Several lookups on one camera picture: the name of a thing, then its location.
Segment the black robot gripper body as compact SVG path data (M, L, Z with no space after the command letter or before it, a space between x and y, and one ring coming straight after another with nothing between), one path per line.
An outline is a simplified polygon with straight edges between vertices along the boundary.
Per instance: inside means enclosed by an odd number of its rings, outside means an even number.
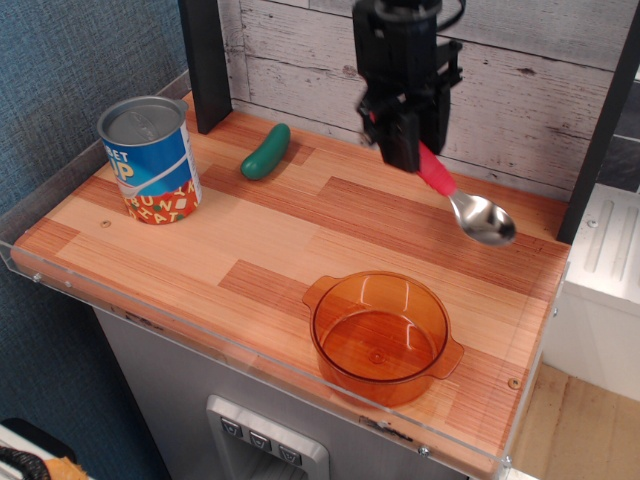
M437 35L463 17L459 8L440 20L440 1L358 1L352 8L357 72L366 91L357 107L365 137L377 141L377 118L416 114L417 88L451 89L462 80L462 44L440 44Z

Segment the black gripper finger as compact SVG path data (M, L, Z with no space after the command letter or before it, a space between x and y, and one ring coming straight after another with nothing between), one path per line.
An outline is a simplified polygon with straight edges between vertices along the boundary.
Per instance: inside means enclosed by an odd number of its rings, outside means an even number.
M440 154L446 143L449 125L451 95L448 86L417 88L414 92L418 117L415 152L424 144L434 154Z
M419 170L419 120L413 113L391 113L376 119L377 141L383 161L407 173Z

